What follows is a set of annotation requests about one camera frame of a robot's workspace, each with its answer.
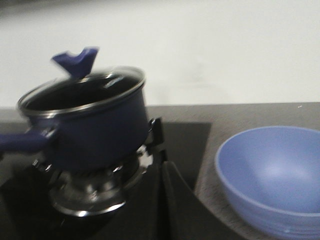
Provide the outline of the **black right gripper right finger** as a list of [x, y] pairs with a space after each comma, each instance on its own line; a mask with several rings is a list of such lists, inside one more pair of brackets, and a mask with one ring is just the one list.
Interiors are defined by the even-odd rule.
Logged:
[[172, 161], [162, 164], [162, 181], [172, 240], [244, 240], [194, 195]]

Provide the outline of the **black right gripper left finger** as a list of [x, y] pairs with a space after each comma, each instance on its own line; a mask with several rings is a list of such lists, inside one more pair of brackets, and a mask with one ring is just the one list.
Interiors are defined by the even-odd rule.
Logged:
[[128, 203], [95, 236], [96, 240], [156, 240], [161, 186], [159, 164], [147, 168]]

